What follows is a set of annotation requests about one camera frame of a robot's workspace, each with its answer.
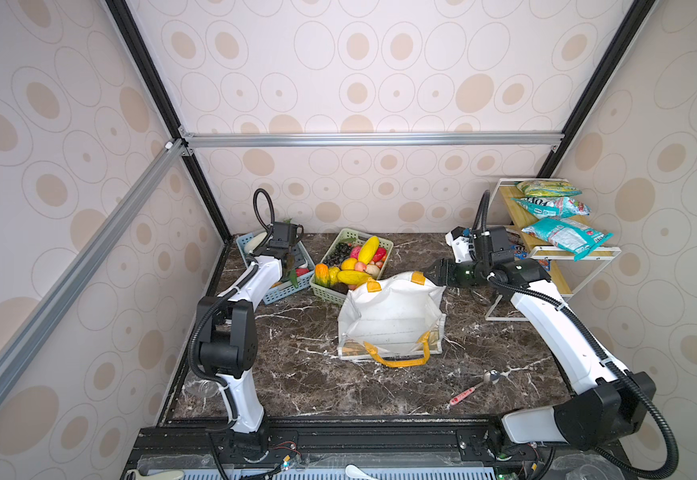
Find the white grocery bag yellow handles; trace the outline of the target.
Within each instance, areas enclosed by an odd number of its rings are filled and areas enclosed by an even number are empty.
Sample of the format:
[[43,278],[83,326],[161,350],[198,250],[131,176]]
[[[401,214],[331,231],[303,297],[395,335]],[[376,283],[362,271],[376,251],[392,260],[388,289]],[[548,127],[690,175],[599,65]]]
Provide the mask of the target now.
[[338,358],[393,369],[428,364],[442,354],[444,292],[418,271],[370,280],[349,292],[338,314]]

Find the green cucumber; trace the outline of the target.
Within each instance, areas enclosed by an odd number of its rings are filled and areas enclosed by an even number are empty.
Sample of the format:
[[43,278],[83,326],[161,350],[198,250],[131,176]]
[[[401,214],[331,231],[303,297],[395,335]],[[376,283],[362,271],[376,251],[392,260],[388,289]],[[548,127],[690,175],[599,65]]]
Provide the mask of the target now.
[[290,282],[290,285],[293,288],[296,288],[296,286],[298,286],[298,266],[300,266],[298,256],[296,256],[296,254],[290,254],[286,266],[288,266],[288,272],[286,272],[286,279],[288,280],[288,282]]

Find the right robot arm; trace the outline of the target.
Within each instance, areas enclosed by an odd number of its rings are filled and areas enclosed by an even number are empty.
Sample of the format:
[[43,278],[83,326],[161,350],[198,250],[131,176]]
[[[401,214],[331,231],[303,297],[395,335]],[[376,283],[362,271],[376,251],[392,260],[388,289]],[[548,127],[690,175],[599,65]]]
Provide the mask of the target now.
[[[678,443],[653,402],[653,380],[645,372],[630,371],[599,342],[537,260],[516,259],[505,228],[487,224],[490,198],[483,192],[470,228],[447,234],[453,256],[432,264],[434,281],[458,288],[490,286],[497,300],[509,300],[545,342],[572,391],[562,404],[504,414],[495,443],[565,443],[593,451],[642,479],[672,476],[679,464]],[[653,420],[665,444],[666,458],[652,470],[633,467],[606,450],[638,432],[645,418]]]

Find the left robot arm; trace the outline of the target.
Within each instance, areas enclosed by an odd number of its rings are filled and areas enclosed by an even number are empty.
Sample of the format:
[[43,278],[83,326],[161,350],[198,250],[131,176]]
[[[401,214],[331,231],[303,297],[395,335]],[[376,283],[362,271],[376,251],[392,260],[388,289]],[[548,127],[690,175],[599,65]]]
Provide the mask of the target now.
[[266,190],[254,191],[252,207],[264,238],[250,252],[248,268],[228,289],[200,300],[188,340],[190,370],[198,379],[220,386],[228,429],[238,434],[256,433],[264,421],[252,378],[258,356],[256,308],[274,284],[298,278],[296,247],[302,240],[302,226],[276,219]]

